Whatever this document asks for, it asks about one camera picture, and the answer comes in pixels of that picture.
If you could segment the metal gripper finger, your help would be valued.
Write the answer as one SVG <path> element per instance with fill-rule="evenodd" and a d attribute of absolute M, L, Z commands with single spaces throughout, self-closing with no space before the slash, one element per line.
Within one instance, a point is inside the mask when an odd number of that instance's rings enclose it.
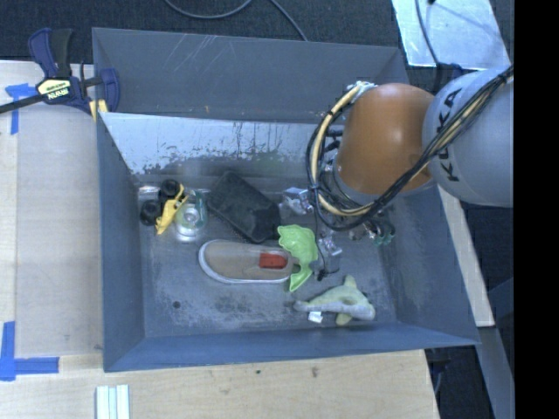
<path fill-rule="evenodd" d="M 291 187 L 282 193 L 281 208 L 295 215 L 306 215 L 313 211 L 308 189 Z"/>
<path fill-rule="evenodd" d="M 320 234 L 318 247 L 318 280 L 337 273 L 341 268 L 342 249 L 335 244 L 332 234 Z"/>

